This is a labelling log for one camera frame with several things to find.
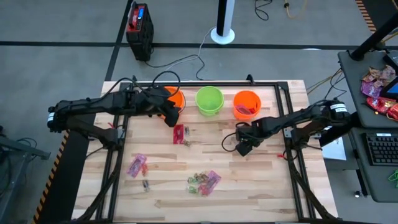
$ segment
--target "white paper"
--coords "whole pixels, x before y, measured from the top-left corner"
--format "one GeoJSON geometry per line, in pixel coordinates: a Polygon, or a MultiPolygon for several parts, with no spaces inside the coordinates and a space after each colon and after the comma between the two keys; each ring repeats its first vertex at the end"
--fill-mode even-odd
{"type": "Polygon", "coordinates": [[[323,146],[322,149],[323,158],[325,159],[347,160],[342,137],[323,146]]]}

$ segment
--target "keyboard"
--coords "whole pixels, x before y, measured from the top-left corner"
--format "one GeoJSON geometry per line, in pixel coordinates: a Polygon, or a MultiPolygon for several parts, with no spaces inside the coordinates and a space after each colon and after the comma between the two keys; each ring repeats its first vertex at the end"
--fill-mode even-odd
{"type": "Polygon", "coordinates": [[[398,135],[377,136],[376,133],[364,135],[371,165],[398,166],[398,135]]]}

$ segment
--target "pink candy wrapper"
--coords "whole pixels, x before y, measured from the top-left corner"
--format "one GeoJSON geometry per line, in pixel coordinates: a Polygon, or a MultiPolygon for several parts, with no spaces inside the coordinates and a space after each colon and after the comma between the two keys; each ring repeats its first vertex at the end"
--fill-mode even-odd
{"type": "Polygon", "coordinates": [[[199,192],[201,192],[202,195],[209,195],[210,193],[212,193],[213,189],[216,187],[216,185],[218,184],[218,182],[221,180],[221,177],[216,174],[216,172],[214,171],[210,171],[210,173],[208,174],[208,181],[206,183],[206,185],[201,185],[199,187],[199,192]]]}
{"type": "Polygon", "coordinates": [[[137,154],[135,160],[131,163],[129,169],[127,170],[127,174],[130,174],[134,178],[137,177],[137,174],[141,170],[142,165],[145,164],[146,160],[146,156],[137,154]]]}

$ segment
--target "candy wrapper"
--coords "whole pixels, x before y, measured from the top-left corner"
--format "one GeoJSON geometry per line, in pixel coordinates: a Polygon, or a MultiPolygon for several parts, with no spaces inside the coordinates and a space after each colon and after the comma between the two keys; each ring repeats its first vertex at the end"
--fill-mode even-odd
{"type": "Polygon", "coordinates": [[[394,102],[390,101],[387,98],[372,98],[372,97],[368,97],[366,99],[366,103],[375,111],[382,113],[382,114],[386,114],[389,109],[395,105],[394,102]]]}
{"type": "Polygon", "coordinates": [[[395,75],[396,71],[390,65],[386,65],[386,68],[381,72],[380,79],[389,80],[391,76],[395,75]]]}
{"type": "Polygon", "coordinates": [[[242,114],[253,114],[252,111],[254,111],[254,109],[248,109],[247,107],[245,107],[242,104],[236,105],[235,108],[242,114]]]}
{"type": "Polygon", "coordinates": [[[374,80],[379,78],[380,75],[381,75],[381,72],[379,70],[369,67],[369,72],[362,78],[362,80],[367,83],[373,82],[374,80]]]}
{"type": "Polygon", "coordinates": [[[373,83],[373,86],[375,88],[379,88],[383,86],[383,82],[381,80],[377,80],[376,82],[373,83]]]}
{"type": "Polygon", "coordinates": [[[145,164],[147,160],[146,156],[142,154],[137,154],[134,161],[131,163],[129,169],[127,170],[127,174],[130,174],[132,177],[137,177],[137,174],[141,170],[141,167],[145,164]]]}
{"type": "Polygon", "coordinates": [[[387,111],[387,117],[398,121],[398,105],[395,104],[387,111]]]}
{"type": "Polygon", "coordinates": [[[376,88],[374,87],[374,83],[373,82],[365,82],[362,81],[362,85],[361,85],[361,92],[363,94],[365,94],[366,96],[371,96],[373,98],[378,98],[380,95],[380,91],[381,91],[381,87],[376,88]]]}
{"type": "Polygon", "coordinates": [[[216,185],[220,180],[221,177],[218,174],[216,174],[216,172],[210,171],[210,173],[208,174],[207,183],[199,187],[199,192],[205,196],[211,194],[213,189],[216,187],[216,185]]]}
{"type": "Polygon", "coordinates": [[[383,86],[387,86],[388,84],[390,84],[390,82],[392,82],[394,79],[396,79],[397,76],[396,75],[391,75],[389,79],[385,79],[383,80],[383,86]]]}
{"type": "Polygon", "coordinates": [[[173,129],[173,144],[183,144],[184,140],[184,125],[178,124],[173,129]]]}

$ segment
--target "red candy wrapper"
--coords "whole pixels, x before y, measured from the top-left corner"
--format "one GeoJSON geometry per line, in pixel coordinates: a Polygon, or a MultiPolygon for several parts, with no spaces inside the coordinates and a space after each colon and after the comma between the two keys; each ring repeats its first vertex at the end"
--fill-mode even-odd
{"type": "Polygon", "coordinates": [[[372,98],[368,97],[366,99],[366,103],[375,111],[386,114],[388,110],[395,104],[392,101],[389,101],[387,98],[372,98]]]}
{"type": "Polygon", "coordinates": [[[173,144],[184,144],[184,125],[178,124],[173,130],[173,144]]]}
{"type": "Polygon", "coordinates": [[[398,121],[398,105],[392,106],[392,108],[387,111],[387,117],[398,121]]]}
{"type": "Polygon", "coordinates": [[[134,178],[137,177],[137,174],[141,170],[141,167],[145,164],[146,160],[146,156],[137,154],[135,160],[131,163],[129,169],[127,170],[127,174],[130,174],[134,178]]]}
{"type": "Polygon", "coordinates": [[[216,172],[214,171],[210,171],[210,173],[208,174],[208,181],[206,183],[206,185],[201,185],[199,187],[199,192],[201,192],[202,195],[209,195],[210,193],[212,193],[213,189],[216,187],[216,185],[218,184],[218,182],[221,180],[221,177],[216,174],[216,172]]]}
{"type": "Polygon", "coordinates": [[[252,114],[251,110],[242,104],[236,105],[235,108],[242,114],[252,114]]]}

